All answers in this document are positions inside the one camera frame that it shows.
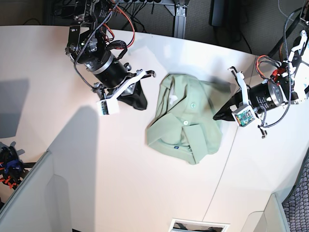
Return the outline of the black power adapter brick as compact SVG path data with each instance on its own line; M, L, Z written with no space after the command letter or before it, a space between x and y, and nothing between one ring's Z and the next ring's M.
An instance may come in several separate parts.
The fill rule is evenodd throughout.
M213 27L224 25L225 0L211 0L209 24Z

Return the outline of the grey partition panel left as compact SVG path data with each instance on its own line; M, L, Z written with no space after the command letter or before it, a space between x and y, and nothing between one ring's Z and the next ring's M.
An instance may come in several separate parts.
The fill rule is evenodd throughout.
M68 183L46 152L0 211L2 232L70 232Z

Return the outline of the grey partition panel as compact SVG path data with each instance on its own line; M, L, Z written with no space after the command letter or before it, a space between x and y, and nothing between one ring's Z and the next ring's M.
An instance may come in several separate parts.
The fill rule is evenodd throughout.
M242 232L290 232L286 215L277 193L271 194L263 211L248 215Z
M0 211L2 232L70 232L68 183L46 152Z

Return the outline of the grey partition panel right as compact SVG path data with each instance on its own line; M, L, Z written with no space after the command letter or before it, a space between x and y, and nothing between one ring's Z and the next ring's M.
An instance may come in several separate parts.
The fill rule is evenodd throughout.
M248 215L242 232L290 232L286 215L277 193L271 194L263 211Z

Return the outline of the aluminium frame post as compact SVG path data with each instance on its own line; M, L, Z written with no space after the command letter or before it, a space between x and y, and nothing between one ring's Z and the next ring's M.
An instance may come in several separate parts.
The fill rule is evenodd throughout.
M175 0L174 1L174 32L173 36L175 38L184 39L185 38L185 28L186 28L186 16L187 7L189 5L189 0Z

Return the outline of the grey mesh chair seat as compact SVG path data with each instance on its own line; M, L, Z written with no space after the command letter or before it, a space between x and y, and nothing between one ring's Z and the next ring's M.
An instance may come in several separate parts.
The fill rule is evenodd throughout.
M291 232L309 231L309 155L302 163L296 183L282 204Z

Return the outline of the light green polo T-shirt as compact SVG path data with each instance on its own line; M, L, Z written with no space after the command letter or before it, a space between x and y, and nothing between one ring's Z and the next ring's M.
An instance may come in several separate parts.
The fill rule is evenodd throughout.
M229 100L230 84L169 74L160 83L155 118L146 130L147 145L191 165L215 154L222 131L215 114Z

